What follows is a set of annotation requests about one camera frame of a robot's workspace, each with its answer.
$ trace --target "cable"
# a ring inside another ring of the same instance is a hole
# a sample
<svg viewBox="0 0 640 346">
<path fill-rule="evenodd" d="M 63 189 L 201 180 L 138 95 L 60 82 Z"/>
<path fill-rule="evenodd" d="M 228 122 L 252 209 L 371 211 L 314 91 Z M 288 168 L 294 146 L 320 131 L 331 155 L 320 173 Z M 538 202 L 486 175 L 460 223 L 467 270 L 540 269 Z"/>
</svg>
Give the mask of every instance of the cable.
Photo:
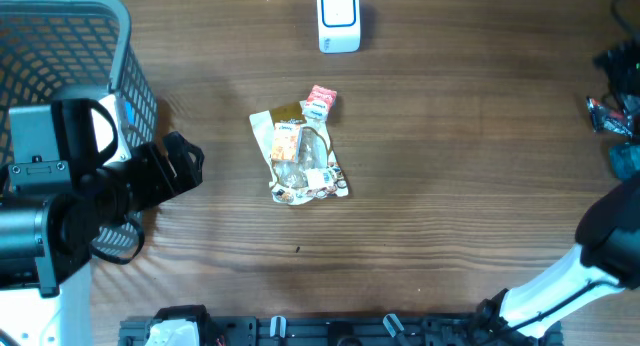
<svg viewBox="0 0 640 346">
<path fill-rule="evenodd" d="M 640 30 L 633 27 L 631 23 L 629 23 L 624 19 L 624 17 L 620 15 L 620 12 L 618 11 L 618 4 L 620 3 L 620 1 L 622 0 L 611 0 L 611 16 L 613 16 L 613 19 L 616 20 L 618 25 L 620 25 L 623 30 L 630 33 L 634 38 L 640 40 Z"/>
<path fill-rule="evenodd" d="M 507 328 L 507 329 L 503 329 L 500 330 L 498 332 L 496 332 L 494 334 L 494 336 L 480 344 L 476 343 L 476 340 L 473 338 L 473 335 L 471 336 L 471 340 L 473 345 L 478 345 L 478 346 L 483 346 L 483 345 L 487 345 L 496 341 L 499 341 L 501 338 L 505 337 L 506 335 L 513 333 L 515 331 L 518 331 L 519 329 L 523 328 L 523 327 L 527 327 L 533 323 L 536 323 L 538 321 L 542 321 L 545 318 L 553 315 L 554 313 L 558 312 L 559 310 L 561 310 L 563 307 L 567 306 L 568 304 L 572 303 L 573 301 L 577 300 L 579 297 L 583 296 L 584 294 L 586 294 L 587 292 L 593 290 L 594 288 L 598 287 L 598 286 L 611 286 L 611 287 L 618 287 L 618 285 L 613 284 L 611 282 L 608 281 L 596 281 L 596 282 L 592 282 L 587 284 L 585 287 L 583 287 L 582 289 L 576 291 L 573 295 L 569 296 L 568 298 L 566 298 L 564 301 L 560 302 L 559 304 L 557 304 L 556 306 L 550 308 L 549 310 L 539 314 L 536 317 L 533 317 L 527 321 L 521 322 L 519 324 L 517 324 L 516 326 Z"/>
</svg>

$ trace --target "gray basket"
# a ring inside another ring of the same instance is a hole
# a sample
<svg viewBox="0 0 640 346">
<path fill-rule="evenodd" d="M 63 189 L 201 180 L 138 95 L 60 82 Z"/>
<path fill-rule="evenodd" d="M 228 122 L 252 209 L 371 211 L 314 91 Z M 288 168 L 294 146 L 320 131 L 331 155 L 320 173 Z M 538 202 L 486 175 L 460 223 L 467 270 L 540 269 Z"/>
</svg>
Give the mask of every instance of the gray basket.
<svg viewBox="0 0 640 346">
<path fill-rule="evenodd" d="M 8 108 L 46 104 L 69 90 L 77 97 L 124 97 L 129 121 L 135 120 L 121 130 L 127 146 L 151 141 L 157 104 L 130 36 L 129 12 L 119 0 L 0 0 L 2 164 L 13 161 Z M 138 241 L 131 224 L 100 232 L 94 245 L 111 255 Z"/>
</svg>

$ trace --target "basket mesh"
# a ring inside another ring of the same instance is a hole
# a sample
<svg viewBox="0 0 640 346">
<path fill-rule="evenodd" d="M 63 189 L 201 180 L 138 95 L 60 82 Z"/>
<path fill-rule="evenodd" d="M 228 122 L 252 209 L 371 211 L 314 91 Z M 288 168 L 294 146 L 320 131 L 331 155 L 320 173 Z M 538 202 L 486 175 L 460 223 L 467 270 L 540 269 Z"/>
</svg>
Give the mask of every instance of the basket mesh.
<svg viewBox="0 0 640 346">
<path fill-rule="evenodd" d="M 14 105 L 49 103 L 67 86 L 110 85 L 110 73 L 115 65 L 119 23 L 114 13 L 105 12 L 96 2 L 95 13 L 82 8 L 70 13 L 68 5 L 60 4 L 58 12 L 26 5 L 24 10 L 0 9 L 0 161 L 13 161 L 9 133 L 8 109 Z M 115 89 L 127 101 L 131 126 L 122 130 L 130 148 L 152 141 L 157 124 L 155 97 L 140 69 L 129 44 L 125 44 L 126 59 L 119 70 L 122 81 Z M 141 214 L 134 217 L 140 220 Z M 94 245 L 101 251 L 117 255 L 137 243 L 131 224 L 119 228 L 101 228 Z"/>
</svg>

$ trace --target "wooden tabletop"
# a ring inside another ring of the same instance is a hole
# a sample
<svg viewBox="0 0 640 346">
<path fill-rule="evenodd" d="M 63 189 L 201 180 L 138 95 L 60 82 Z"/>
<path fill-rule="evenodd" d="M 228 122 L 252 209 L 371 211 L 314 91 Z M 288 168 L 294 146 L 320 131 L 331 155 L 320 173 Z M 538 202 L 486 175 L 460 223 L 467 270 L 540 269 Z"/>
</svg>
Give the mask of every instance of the wooden tabletop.
<svg viewBox="0 0 640 346">
<path fill-rule="evenodd" d="M 361 0 L 362 44 L 318 50 L 315 0 L 122 0 L 159 134 L 206 154 L 204 183 L 148 212 L 128 266 L 93 263 L 92 324 L 162 307 L 270 317 L 472 311 L 564 255 L 618 181 L 584 97 L 626 35 L 609 0 Z M 351 188 L 270 196 L 249 115 L 338 91 L 328 121 Z M 567 345 L 636 345 L 640 294 L 565 319 Z"/>
</svg>

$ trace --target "wooden table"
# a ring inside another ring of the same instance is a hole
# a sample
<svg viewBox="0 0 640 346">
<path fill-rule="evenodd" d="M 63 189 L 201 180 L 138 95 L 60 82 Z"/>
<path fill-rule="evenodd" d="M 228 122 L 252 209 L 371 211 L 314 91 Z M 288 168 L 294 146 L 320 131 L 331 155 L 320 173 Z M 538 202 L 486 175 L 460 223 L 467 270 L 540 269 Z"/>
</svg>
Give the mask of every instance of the wooden table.
<svg viewBox="0 0 640 346">
<path fill-rule="evenodd" d="M 212 315 L 471 311 L 565 254 L 617 184 L 584 97 L 626 37 L 609 0 L 361 0 L 359 52 L 318 51 L 315 0 L 122 0 L 164 134 L 205 182 L 149 212 L 129 266 L 93 264 L 95 341 L 159 308 Z M 275 204 L 252 113 L 338 91 L 352 196 Z M 567 345 L 636 345 L 640 294 L 566 318 Z"/>
</svg>

